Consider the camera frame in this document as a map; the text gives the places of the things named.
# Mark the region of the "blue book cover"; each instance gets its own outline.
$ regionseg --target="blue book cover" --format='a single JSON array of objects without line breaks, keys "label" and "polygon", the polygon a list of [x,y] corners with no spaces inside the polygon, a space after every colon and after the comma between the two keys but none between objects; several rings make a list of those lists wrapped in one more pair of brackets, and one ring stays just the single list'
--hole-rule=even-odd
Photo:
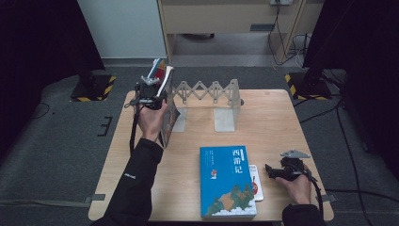
[{"label": "blue book cover", "polygon": [[203,218],[256,216],[246,146],[200,147]]}]

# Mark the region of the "black curtain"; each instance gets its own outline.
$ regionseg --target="black curtain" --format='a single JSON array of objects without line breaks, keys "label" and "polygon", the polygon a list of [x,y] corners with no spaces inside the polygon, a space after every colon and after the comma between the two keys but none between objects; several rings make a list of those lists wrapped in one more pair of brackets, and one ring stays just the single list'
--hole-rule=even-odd
[{"label": "black curtain", "polygon": [[396,0],[326,0],[304,66],[346,70],[342,95],[364,147],[399,179],[398,12]]},{"label": "black curtain", "polygon": [[44,87],[94,70],[104,65],[77,1],[0,0],[0,159]]}]

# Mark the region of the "metal stand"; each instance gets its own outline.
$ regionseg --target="metal stand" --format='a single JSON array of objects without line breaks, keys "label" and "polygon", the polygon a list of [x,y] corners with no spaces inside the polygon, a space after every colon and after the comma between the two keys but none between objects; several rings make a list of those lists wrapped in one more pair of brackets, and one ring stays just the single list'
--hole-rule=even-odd
[{"label": "metal stand", "polygon": [[[214,104],[217,104],[219,98],[226,97],[228,107],[214,105],[215,116],[215,131],[217,132],[234,132],[237,122],[237,117],[240,112],[242,101],[240,98],[240,90],[238,87],[238,80],[232,79],[229,85],[222,88],[220,84],[215,81],[212,86],[207,88],[200,81],[190,88],[185,81],[181,82],[179,87],[173,88],[173,96],[178,95],[182,98],[183,104],[187,104],[187,98],[194,95],[199,100],[209,95],[213,98]],[[186,109],[180,109],[182,115],[181,120],[185,120]],[[181,131],[184,127],[184,122],[176,122],[175,127]]]}]

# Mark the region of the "black strap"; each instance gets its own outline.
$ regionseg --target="black strap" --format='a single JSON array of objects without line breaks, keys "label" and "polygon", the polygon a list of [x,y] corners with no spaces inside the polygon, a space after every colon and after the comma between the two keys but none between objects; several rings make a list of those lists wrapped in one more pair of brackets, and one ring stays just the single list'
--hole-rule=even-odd
[{"label": "black strap", "polygon": [[138,123],[138,114],[139,114],[138,105],[136,105],[135,108],[136,108],[136,113],[133,116],[132,133],[130,134],[130,142],[129,142],[131,156],[133,154],[133,151],[135,150],[135,137],[136,137],[136,129]]}]

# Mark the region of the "book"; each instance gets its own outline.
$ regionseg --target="book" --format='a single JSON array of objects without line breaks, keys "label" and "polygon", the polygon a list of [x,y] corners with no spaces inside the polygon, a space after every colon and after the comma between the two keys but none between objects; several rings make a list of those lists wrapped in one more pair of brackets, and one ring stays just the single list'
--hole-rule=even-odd
[{"label": "book", "polygon": [[203,218],[253,218],[257,214],[246,146],[199,148]]},{"label": "book", "polygon": [[172,87],[173,70],[174,70],[173,67],[166,66],[165,75],[161,79],[160,88],[156,94],[156,97],[160,97],[162,95],[162,92],[165,92],[167,95],[168,110],[164,115],[164,121],[158,136],[158,139],[164,148],[168,146],[173,126],[176,123],[176,120],[180,116],[180,112],[177,109],[173,100],[173,87]]}]

